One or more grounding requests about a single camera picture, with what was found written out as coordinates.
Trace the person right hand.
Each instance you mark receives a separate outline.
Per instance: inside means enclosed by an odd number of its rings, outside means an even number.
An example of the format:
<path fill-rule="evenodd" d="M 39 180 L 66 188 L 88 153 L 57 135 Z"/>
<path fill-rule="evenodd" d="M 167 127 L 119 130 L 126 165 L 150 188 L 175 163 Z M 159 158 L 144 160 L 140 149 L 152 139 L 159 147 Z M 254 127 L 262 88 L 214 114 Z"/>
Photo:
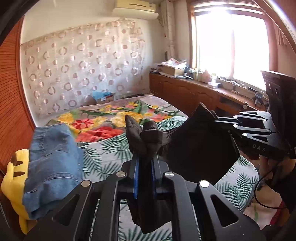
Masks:
<path fill-rule="evenodd" d="M 258 168 L 260 179 L 255 185 L 255 190 L 264 183 L 274 189 L 280 181 L 283 181 L 295 169 L 295 159 L 284 157 L 281 161 L 276 161 L 260 155 Z"/>

